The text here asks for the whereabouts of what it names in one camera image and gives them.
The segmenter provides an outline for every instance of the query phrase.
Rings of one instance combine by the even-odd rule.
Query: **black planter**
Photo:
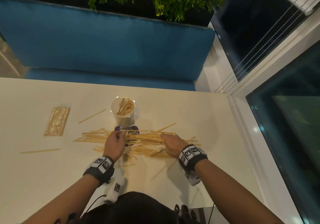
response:
[[[35,1],[42,1],[42,2],[90,9],[88,5],[89,0],[35,0]],[[156,16],[156,11],[154,9],[154,6],[151,0],[135,0],[134,3],[125,3],[125,4],[120,4],[114,0],[109,0],[108,3],[106,4],[97,3],[96,9],[98,11],[107,11],[107,12],[137,16],[137,17],[166,20],[166,17]],[[213,14],[214,14],[213,11],[208,12],[206,9],[197,10],[192,8],[185,13],[185,20],[182,23],[201,26],[201,27],[207,27]]]

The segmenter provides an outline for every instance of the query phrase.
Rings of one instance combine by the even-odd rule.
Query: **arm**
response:
[[[167,153],[179,157],[188,145],[179,136],[162,134]],[[199,161],[194,168],[212,201],[230,224],[283,224],[253,194],[209,160]]]
[[[103,156],[109,156],[116,162],[125,149],[125,134],[125,131],[123,133],[120,131],[112,132],[106,140]],[[97,179],[86,174],[22,224],[75,223],[99,186],[100,183]]]

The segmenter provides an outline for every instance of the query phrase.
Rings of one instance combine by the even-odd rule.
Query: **forearm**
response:
[[[230,224],[283,223],[246,188],[209,160],[199,161],[194,170]]]
[[[97,187],[98,180],[86,174],[22,224],[74,223],[80,218]]]

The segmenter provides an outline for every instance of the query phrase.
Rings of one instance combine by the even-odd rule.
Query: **blue bench backrest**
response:
[[[0,0],[0,32],[30,67],[196,80],[210,28],[21,0]]]

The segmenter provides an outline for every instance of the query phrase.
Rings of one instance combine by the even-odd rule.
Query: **person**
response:
[[[188,147],[188,143],[177,135],[162,133],[161,137],[166,152],[172,157],[178,158]],[[113,131],[106,140],[103,156],[114,163],[122,156],[124,149],[125,132]],[[194,171],[215,206],[230,224],[284,224],[253,194],[208,159],[198,161]],[[179,217],[173,210],[137,192],[123,194],[114,204],[103,204],[81,217],[92,194],[100,185],[101,180],[85,172],[83,177],[23,224],[179,223]]]

